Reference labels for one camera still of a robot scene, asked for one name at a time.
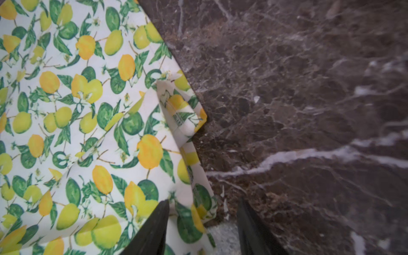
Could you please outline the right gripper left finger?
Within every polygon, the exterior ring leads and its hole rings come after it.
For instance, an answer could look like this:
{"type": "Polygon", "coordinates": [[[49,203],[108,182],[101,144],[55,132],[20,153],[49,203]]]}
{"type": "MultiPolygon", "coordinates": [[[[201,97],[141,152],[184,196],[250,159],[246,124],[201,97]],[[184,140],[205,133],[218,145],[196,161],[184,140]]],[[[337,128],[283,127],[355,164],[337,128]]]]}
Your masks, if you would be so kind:
{"type": "Polygon", "coordinates": [[[120,255],[163,255],[169,215],[169,201],[161,201],[120,255]]]}

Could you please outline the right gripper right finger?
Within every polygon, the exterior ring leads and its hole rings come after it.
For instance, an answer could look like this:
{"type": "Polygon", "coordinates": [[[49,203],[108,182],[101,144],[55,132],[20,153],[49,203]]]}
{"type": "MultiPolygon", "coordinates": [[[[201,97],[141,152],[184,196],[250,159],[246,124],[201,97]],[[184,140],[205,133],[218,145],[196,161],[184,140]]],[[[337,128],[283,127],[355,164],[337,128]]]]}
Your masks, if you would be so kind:
{"type": "Polygon", "coordinates": [[[243,255],[288,255],[248,201],[241,199],[237,211],[240,249],[243,255]]]}

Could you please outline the lemon print skirt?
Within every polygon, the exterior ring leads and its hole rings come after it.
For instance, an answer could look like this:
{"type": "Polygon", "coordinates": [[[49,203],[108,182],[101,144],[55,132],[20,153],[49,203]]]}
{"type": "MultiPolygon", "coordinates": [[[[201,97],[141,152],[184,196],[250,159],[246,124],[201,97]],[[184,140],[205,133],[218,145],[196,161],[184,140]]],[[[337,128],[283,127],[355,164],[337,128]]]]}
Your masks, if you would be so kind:
{"type": "Polygon", "coordinates": [[[212,255],[207,114],[138,1],[1,2],[1,254],[212,255]]]}

